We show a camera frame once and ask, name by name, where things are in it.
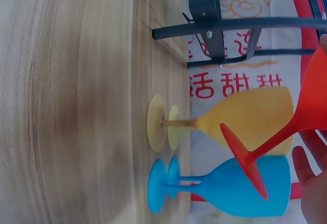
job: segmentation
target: finger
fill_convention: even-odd
[[[327,34],[323,34],[320,37],[319,44],[320,44],[323,52],[327,55]]]
[[[304,186],[310,182],[311,179],[316,177],[310,167],[308,157],[303,147],[296,146],[292,151],[292,158],[295,172],[301,185]]]
[[[300,136],[321,170],[327,169],[327,146],[314,130],[301,131]]]

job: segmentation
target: screw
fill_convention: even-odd
[[[211,39],[213,37],[213,32],[211,30],[206,31],[205,34],[208,39]]]

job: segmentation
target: red stripe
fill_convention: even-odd
[[[293,0],[298,17],[313,17],[311,12],[311,7],[308,0]],[[301,29],[302,35],[302,48],[303,49],[316,49],[319,45],[317,39],[317,33],[315,29]],[[307,69],[308,63],[310,61],[311,55],[301,56],[301,74],[300,80],[302,83],[302,78],[305,70]]]

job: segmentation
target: plastic wine glass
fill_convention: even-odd
[[[173,106],[168,119],[165,116],[165,104],[161,96],[151,98],[148,107],[148,141],[155,152],[159,152],[168,141],[171,149],[178,147],[178,133],[182,129],[201,130],[216,142],[227,147],[219,129],[220,123],[226,123],[237,132],[248,150],[254,150],[271,135],[284,126],[294,113],[292,96],[287,87],[260,88],[241,91],[228,96],[215,104],[198,118],[180,120],[178,109]],[[288,138],[269,154],[286,155],[291,149],[293,138]]]
[[[275,135],[254,151],[248,151],[241,140],[224,123],[220,125],[231,151],[245,174],[264,199],[268,199],[267,188],[256,165],[256,160],[268,153],[291,135],[303,130],[327,129],[327,56],[319,47],[312,56],[303,77],[297,107],[290,121]]]
[[[151,169],[148,183],[149,209],[158,213],[167,195],[174,199],[178,192],[201,196],[216,208],[240,217],[270,217],[283,215],[290,200],[291,174],[285,156],[263,156],[258,166],[267,182],[271,198],[262,199],[235,158],[225,161],[204,176],[180,176],[179,162],[171,160],[167,171],[165,162],[157,160]],[[180,185],[180,182],[197,184]]]

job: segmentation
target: black metal bar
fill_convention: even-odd
[[[195,22],[221,19],[219,0],[189,0],[189,10]]]
[[[320,18],[322,19],[319,4],[317,0],[308,0],[310,8],[311,8],[311,13],[314,18]],[[316,29],[317,32],[317,37],[318,39],[324,34],[324,30],[322,29]]]
[[[281,55],[311,55],[315,52],[314,49],[260,49],[254,51],[253,56],[281,56]],[[227,58],[227,59],[212,59],[197,62],[188,62],[188,67],[199,67],[208,65],[223,65],[228,63],[237,63],[245,61],[246,55]]]
[[[152,30],[154,39],[197,34],[210,29],[236,30],[255,28],[313,28],[327,29],[327,21],[307,17],[258,17],[206,21],[191,24],[181,24]]]
[[[221,19],[219,0],[189,0],[189,9],[195,23]],[[212,58],[225,56],[223,33],[219,29],[199,32]]]
[[[249,42],[248,42],[247,50],[246,50],[246,54],[245,54],[246,60],[250,59],[254,55],[256,45],[259,41],[259,37],[261,34],[261,30],[262,29],[251,29]]]

